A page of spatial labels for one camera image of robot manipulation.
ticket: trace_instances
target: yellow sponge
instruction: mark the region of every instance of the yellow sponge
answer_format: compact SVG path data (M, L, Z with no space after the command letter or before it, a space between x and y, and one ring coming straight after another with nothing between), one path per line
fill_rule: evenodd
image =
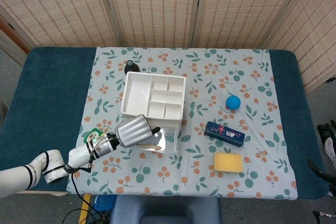
M243 159L240 154L215 153L214 171L241 173L243 172Z

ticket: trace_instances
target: blue chair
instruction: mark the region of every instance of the blue chair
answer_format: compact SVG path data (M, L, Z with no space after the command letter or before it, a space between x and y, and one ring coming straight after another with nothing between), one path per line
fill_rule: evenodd
M110 224L221 224L218 198L118 195Z

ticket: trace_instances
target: black cable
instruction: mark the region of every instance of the black cable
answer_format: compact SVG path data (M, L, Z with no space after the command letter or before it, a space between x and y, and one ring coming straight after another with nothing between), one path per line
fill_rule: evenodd
M83 208L76 208L76 209L74 209L74 210L71 210L70 212L68 212L68 213L64 216L63 221L62 221L62 224L64 224L64 221L65 221L65 219L68 217L69 214L71 214L72 212L77 211L77 210L84 210L84 211L88 212L88 213L91 215L91 217L93 218L93 215L92 215L88 210L85 210L85 209L83 209Z
M109 216L111 216L111 210L109 210L108 212L101 212L102 214L104 214L104 218L105 220L102 222L101 219L97 219L97 220L93 220L94 218L98 217L98 216L93 216L92 219L88 222L89 224L109 224L110 220L107 219Z
M83 221L85 221L85 223L87 222L88 220L88 216L86 216L84 219L82 219L82 221L79 223L79 224L82 224Z
M79 197L82 201L84 201L89 207L91 207L91 209L94 210L94 211L99 215L100 219L101 219L102 221L104 221L104 219L103 219L103 217L101 216L101 214L100 214L100 213L99 213L93 206L91 206L90 203L88 203L86 200L84 200L84 199L79 195L79 192L78 192L78 190L77 190L77 186L76 186L75 181L74 181L74 179L73 179L73 173L71 174L71 180L72 180L73 186L75 187L76 194L78 195L78 197Z

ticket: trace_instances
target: black bottle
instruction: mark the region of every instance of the black bottle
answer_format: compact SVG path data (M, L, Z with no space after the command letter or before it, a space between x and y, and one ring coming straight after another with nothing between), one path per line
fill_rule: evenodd
M133 62L133 60L128 60L126 62L126 66L124 68L125 74L127 74L128 71L132 72L140 72L140 68L137 64Z

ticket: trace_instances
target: yellow object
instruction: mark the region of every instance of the yellow object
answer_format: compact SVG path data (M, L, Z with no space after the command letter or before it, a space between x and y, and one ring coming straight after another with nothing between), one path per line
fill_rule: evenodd
M241 173L243 172L243 158L240 154L215 153L214 171Z
M87 202L90 202L90 198L91 198L90 194L85 194L84 195L84 200L86 200ZM80 224L84 223L84 219L86 219L86 217L88 215L88 212L85 211L85 210L88 210L89 206L84 201L82 203L82 209L84 209L84 210L80 211L80 216L79 216L79 221L78 221L78 223L80 223Z

